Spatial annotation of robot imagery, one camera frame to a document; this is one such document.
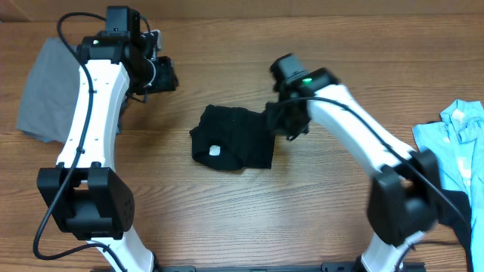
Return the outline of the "black polo shirt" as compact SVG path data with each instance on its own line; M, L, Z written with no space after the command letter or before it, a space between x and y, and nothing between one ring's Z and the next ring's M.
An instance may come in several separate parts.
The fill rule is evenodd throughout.
M190 136L192 159L209 168L271 168L275 136L268 130L265 113L208 105Z

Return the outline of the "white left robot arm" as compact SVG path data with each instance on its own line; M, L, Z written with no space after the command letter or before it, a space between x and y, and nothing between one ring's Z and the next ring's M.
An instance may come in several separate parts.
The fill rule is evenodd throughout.
M79 63L79 95L64 148L37 187L64 233L96 248L114 271L159 270L157 257L137 234L132 191L114 165L119 118L130 100L178 87L174 64L160 56L161 34L138 11L110 6L105 27L72 54Z

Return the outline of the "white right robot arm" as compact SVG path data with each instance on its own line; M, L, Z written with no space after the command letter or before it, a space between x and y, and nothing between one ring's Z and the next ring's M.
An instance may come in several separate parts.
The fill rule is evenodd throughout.
M407 263L409 251L429 232L442 210L436 156L417 152L368 114L329 70L309 72L294 54L270 67L278 102L268 103L269 130L289 141L309 123L326 128L371 179L367 217L374 235L354 262L329 262L323 271L423 271Z

